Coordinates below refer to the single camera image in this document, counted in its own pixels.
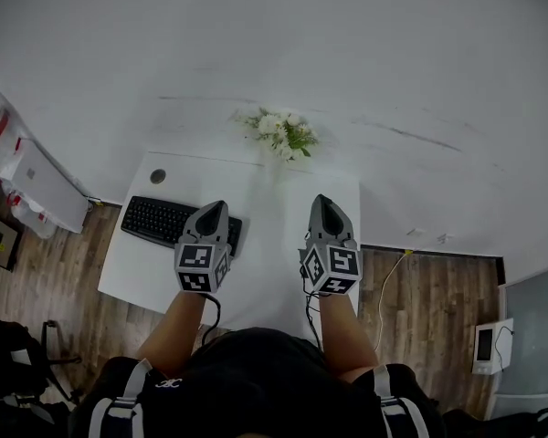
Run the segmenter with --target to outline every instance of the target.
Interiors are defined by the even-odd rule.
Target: white desk
[[[155,169],[166,179],[150,182]],[[272,170],[255,164],[148,152],[126,197],[101,272],[99,290],[161,313],[179,292],[174,274],[174,251],[120,229],[134,195],[200,207],[225,200],[229,214],[243,222],[231,271],[216,294],[221,302],[220,326],[243,329],[274,328],[313,339],[305,316],[299,274],[299,248],[304,248],[311,204],[322,193],[349,215],[356,239],[360,235],[359,183],[307,172]],[[357,309],[359,287],[350,298]],[[207,303],[203,322],[215,321],[214,304]],[[318,313],[312,311],[320,329]]]

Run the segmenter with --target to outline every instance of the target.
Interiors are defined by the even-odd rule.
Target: keyboard
[[[184,204],[133,196],[121,221],[121,230],[154,244],[174,248],[186,220],[198,210]],[[232,257],[236,255],[240,233],[241,221],[230,217],[227,242],[231,245]]]

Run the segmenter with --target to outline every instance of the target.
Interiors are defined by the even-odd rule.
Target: person's left arm
[[[138,360],[150,364],[168,378],[174,378],[191,357],[206,299],[179,292],[153,333],[138,349]]]

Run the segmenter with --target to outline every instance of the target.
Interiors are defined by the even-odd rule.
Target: person's right arm
[[[341,379],[353,382],[379,365],[371,341],[359,323],[351,299],[319,299],[322,345],[327,364]]]

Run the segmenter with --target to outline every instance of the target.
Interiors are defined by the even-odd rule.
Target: wooden floor
[[[28,326],[39,339],[42,322],[52,318],[59,330],[49,342],[50,357],[82,356],[80,365],[57,367],[68,388],[87,390],[107,359],[132,355],[161,318],[97,290],[118,214],[96,207],[81,235],[58,230],[42,241],[26,232],[15,271],[0,268],[0,319]],[[360,318],[373,342],[381,285],[398,257],[365,252]],[[408,364],[442,412],[460,407],[482,417],[491,383],[470,374],[473,327],[496,318],[497,300],[492,260],[408,256],[385,290],[381,360]],[[60,396],[49,390],[44,399]]]

